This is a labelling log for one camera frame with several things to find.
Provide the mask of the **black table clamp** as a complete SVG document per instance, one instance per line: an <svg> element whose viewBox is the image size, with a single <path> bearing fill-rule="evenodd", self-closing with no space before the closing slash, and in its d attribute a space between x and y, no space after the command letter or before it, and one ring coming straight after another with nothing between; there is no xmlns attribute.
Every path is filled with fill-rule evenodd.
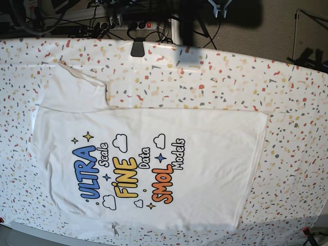
<svg viewBox="0 0 328 246"><path fill-rule="evenodd" d="M145 38L143 37L136 37L133 40L132 49L130 53L132 57L144 57L145 55L144 41Z"/></svg>

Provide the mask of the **metal stand frame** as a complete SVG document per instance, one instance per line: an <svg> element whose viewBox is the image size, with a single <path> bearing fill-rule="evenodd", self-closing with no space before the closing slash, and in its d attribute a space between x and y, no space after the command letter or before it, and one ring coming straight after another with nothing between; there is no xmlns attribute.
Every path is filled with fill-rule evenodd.
<svg viewBox="0 0 328 246"><path fill-rule="evenodd" d="M327 16L299 8L294 18L292 55L287 60L327 73Z"/></svg>

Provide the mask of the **terrazzo pattern tablecloth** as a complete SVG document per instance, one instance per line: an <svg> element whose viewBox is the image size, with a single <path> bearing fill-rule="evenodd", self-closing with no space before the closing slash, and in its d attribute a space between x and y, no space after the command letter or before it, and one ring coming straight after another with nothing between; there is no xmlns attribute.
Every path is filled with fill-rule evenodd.
<svg viewBox="0 0 328 246"><path fill-rule="evenodd" d="M112 39L1 40L1 217L28 233L97 245L293 245L327 203L327 74L242 54ZM65 62L107 84L119 108L222 109L269 115L236 231L160 231L59 213L30 153L50 69Z"/></svg>

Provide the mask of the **red clamp right corner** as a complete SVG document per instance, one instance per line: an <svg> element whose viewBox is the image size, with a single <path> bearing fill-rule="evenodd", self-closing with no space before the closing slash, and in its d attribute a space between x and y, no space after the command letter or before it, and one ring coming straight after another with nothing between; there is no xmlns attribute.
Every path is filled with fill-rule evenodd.
<svg viewBox="0 0 328 246"><path fill-rule="evenodd" d="M311 231L309 227L305 227L302 229L303 234L305 235L306 238L309 238L311 236Z"/></svg>

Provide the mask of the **white printed T-shirt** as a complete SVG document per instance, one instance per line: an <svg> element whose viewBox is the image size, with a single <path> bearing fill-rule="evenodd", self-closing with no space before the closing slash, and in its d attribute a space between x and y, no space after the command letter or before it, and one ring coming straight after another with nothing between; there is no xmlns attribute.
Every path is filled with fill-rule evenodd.
<svg viewBox="0 0 328 246"><path fill-rule="evenodd" d="M62 212L128 226L234 230L268 116L201 109L111 109L106 85L47 71L31 140Z"/></svg>

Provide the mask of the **white power strip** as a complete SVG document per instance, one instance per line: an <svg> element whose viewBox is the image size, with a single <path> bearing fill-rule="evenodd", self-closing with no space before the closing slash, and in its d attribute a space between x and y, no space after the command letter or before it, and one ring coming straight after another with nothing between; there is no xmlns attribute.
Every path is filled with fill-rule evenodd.
<svg viewBox="0 0 328 246"><path fill-rule="evenodd" d="M157 22L122 22L121 24L115 24L112 30L156 30Z"/></svg>

